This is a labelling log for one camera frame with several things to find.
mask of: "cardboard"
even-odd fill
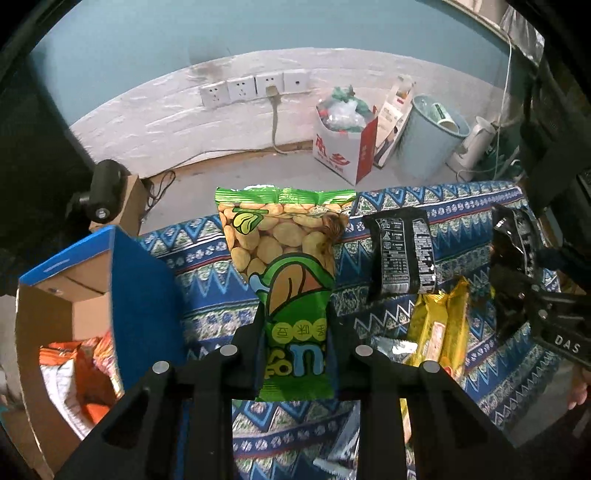
[[[125,179],[123,205],[119,215],[109,223],[91,222],[89,230],[96,232],[106,225],[118,225],[128,235],[138,236],[147,201],[148,191],[139,175],[129,175]]]
[[[49,470],[39,447],[35,435],[31,430],[27,413],[24,410],[6,410],[0,414],[2,425],[8,433],[18,453],[24,458],[29,468],[35,470],[41,479],[51,480],[53,473]]]
[[[408,117],[413,108],[414,86],[412,78],[398,76],[379,111],[374,163],[380,168],[384,166],[398,145],[408,123]]]
[[[374,118],[359,133],[334,132],[324,126],[318,111],[314,116],[316,139],[312,156],[355,185],[371,171],[374,163],[378,119]]]
[[[56,472],[80,440],[47,395],[39,348],[113,333],[124,389],[159,360],[186,358],[173,272],[115,226],[101,228],[20,278],[15,341],[29,424]]]

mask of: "nutrition label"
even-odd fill
[[[435,263],[431,232],[424,220],[413,220],[414,248],[417,253],[419,293],[432,293],[435,288]]]
[[[382,241],[382,289],[390,293],[407,293],[410,276],[402,219],[382,218],[378,224]]]

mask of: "white box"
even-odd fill
[[[324,126],[318,110],[315,117],[312,155],[355,185],[371,171],[374,163],[378,118],[371,120],[362,132],[334,132]]]
[[[414,85],[410,77],[399,76],[379,111],[374,163],[380,168],[398,145],[406,127],[413,108]]]

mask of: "white kettle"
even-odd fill
[[[473,176],[471,170],[474,169],[476,162],[482,158],[495,134],[495,127],[488,120],[477,116],[476,125],[474,125],[470,134],[452,154],[450,166],[454,170],[464,170],[465,172],[462,172],[462,178],[466,180],[471,179]]]

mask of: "blue cardboard box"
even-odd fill
[[[39,348],[113,334],[119,376],[131,388],[159,360],[186,359],[183,300],[173,272],[116,226],[107,226],[20,278],[15,339],[27,416],[56,472],[80,440],[51,403]]]

